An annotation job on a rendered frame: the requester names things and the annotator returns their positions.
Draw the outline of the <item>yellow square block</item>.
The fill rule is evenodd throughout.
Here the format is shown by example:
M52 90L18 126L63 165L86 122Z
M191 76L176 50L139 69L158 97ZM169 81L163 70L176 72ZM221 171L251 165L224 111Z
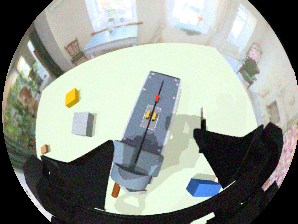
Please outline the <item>yellow square block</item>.
M71 108L74 104L78 103L78 91L77 88L72 89L65 95L65 107Z

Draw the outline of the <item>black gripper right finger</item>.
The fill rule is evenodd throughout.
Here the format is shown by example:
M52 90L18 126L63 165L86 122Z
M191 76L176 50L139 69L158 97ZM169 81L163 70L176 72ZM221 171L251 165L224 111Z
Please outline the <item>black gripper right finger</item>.
M233 183L234 176L237 175L238 169L245 161L251 144L262 135L263 125L265 124L259 125L257 129L253 129L242 137L227 136L223 133L194 128L194 140L201 152L204 153L212 171L216 173L222 189Z

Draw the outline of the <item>blue block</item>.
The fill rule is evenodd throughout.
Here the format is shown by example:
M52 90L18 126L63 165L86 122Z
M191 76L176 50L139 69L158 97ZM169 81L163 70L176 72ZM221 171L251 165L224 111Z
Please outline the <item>blue block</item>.
M192 194L192 197L212 197L220 192L221 184L212 180L192 179L185 189Z

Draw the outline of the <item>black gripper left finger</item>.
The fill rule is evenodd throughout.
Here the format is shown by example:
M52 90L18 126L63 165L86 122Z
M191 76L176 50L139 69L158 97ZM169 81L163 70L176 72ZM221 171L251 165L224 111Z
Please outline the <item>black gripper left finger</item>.
M44 155L41 155L40 159L47 165L49 173L67 180L82 197L94 205L94 208L105 210L113 152L113 140L106 140L104 144L97 145L97 148L69 163Z

